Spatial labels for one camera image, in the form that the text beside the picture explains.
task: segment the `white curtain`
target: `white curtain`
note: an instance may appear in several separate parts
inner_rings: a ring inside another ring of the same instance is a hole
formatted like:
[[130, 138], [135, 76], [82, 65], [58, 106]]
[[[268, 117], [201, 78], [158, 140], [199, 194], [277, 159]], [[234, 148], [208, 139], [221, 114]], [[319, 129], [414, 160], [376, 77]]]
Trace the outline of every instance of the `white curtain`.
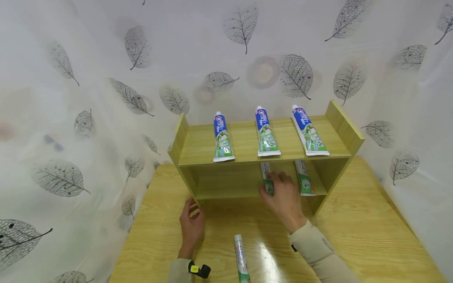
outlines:
[[0, 2], [0, 281], [107, 282], [179, 113], [344, 104], [447, 280], [451, 0]]

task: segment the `wooden shelf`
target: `wooden shelf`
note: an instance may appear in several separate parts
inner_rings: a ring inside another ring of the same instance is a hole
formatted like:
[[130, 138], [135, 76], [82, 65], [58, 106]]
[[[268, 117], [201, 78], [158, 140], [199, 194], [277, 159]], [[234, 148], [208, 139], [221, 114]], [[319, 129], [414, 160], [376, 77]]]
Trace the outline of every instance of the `wooden shelf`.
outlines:
[[[327, 195], [318, 172], [312, 161], [306, 161], [308, 173], [317, 195]], [[296, 167], [293, 161], [270, 162], [270, 168], [276, 172], [286, 172], [299, 185]], [[229, 166], [197, 166], [199, 177], [195, 196], [199, 200], [215, 198], [258, 197], [258, 188], [263, 183], [261, 168], [258, 163], [231, 164]]]
[[236, 159], [214, 163], [214, 125], [189, 126], [184, 113], [179, 117], [168, 154], [197, 203], [208, 199], [259, 196], [261, 162], [269, 162], [273, 171], [286, 172], [299, 185], [294, 161], [304, 160], [317, 194], [306, 197], [306, 202], [316, 215], [365, 139], [333, 100], [325, 115], [310, 119], [330, 156], [306, 156], [292, 120], [285, 118], [270, 121], [281, 155], [259, 158], [255, 121], [228, 123], [227, 117]]
[[[335, 129], [325, 115], [310, 117], [319, 137], [326, 145], [330, 156], [305, 155], [302, 142], [290, 118], [270, 120], [270, 126], [280, 148], [280, 156], [258, 157], [258, 134], [254, 121], [226, 123], [231, 146], [236, 159], [220, 164], [241, 162], [264, 162], [276, 160], [326, 159], [350, 157]], [[190, 126], [186, 135], [184, 148], [179, 160], [180, 166], [213, 164], [215, 149], [214, 125]]]

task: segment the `toothpaste tube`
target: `toothpaste tube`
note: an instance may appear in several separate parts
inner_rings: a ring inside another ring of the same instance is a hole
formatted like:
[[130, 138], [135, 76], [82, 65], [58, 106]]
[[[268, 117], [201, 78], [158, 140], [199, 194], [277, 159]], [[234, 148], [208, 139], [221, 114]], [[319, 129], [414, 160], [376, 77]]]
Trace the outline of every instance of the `toothpaste tube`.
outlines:
[[264, 189], [266, 193], [271, 197], [274, 196], [274, 182], [272, 179], [267, 177], [267, 173], [270, 173], [270, 166], [268, 162], [262, 162], [261, 164], [261, 175], [263, 176]]
[[302, 107], [293, 105], [293, 119], [294, 126], [299, 134], [300, 140], [304, 145], [305, 154], [312, 155], [330, 155], [326, 146], [321, 141], [318, 133], [313, 127], [310, 118]]
[[249, 271], [247, 269], [246, 254], [244, 253], [244, 245], [242, 244], [242, 236], [234, 236], [234, 247], [236, 250], [237, 273], [239, 275], [239, 283], [251, 283]]
[[256, 129], [258, 130], [258, 156], [280, 155], [281, 152], [275, 141], [274, 134], [270, 129], [270, 122], [267, 112], [263, 107], [258, 106], [255, 111]]
[[305, 162], [302, 160], [294, 161], [296, 164], [297, 176], [300, 184], [300, 195], [301, 196], [315, 196], [313, 186], [310, 182], [310, 177], [308, 176], [307, 167], [305, 167]]
[[220, 112], [217, 112], [214, 116], [214, 133], [216, 135], [214, 162], [234, 159], [233, 149], [231, 148], [230, 138], [227, 132], [227, 122], [225, 121], [225, 116]]

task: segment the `hand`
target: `hand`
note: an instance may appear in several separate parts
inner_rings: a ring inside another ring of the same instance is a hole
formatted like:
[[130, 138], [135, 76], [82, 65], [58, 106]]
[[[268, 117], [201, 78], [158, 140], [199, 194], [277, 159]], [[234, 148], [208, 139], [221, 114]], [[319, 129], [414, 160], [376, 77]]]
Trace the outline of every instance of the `hand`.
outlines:
[[282, 221], [292, 234], [307, 223], [300, 205], [300, 192], [294, 186], [293, 180], [285, 172], [278, 175], [271, 172], [267, 175], [274, 182], [274, 196], [266, 193], [264, 184], [260, 187], [260, 195], [270, 210]]
[[181, 223], [181, 231], [183, 233], [183, 244], [179, 250], [179, 259], [192, 259], [193, 251], [198, 240], [204, 232], [204, 207], [200, 208], [200, 211], [190, 216], [192, 212], [198, 209], [198, 205], [195, 204], [193, 198], [186, 200], [184, 204], [183, 212], [179, 217]]

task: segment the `wooden table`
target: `wooden table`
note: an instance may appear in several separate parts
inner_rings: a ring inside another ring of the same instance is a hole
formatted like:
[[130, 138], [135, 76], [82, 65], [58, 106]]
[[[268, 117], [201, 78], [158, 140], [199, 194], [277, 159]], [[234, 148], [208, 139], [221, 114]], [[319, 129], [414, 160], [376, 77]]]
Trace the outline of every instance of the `wooden table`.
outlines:
[[[160, 165], [110, 279], [167, 282], [178, 255], [178, 218], [188, 197], [173, 165]], [[420, 242], [400, 218], [376, 177], [354, 158], [312, 222], [363, 282], [445, 282]], [[286, 230], [259, 198], [211, 200], [206, 232], [195, 255], [212, 268], [211, 283], [237, 283], [234, 235], [242, 234], [251, 279], [256, 283], [319, 282], [290, 245]]]

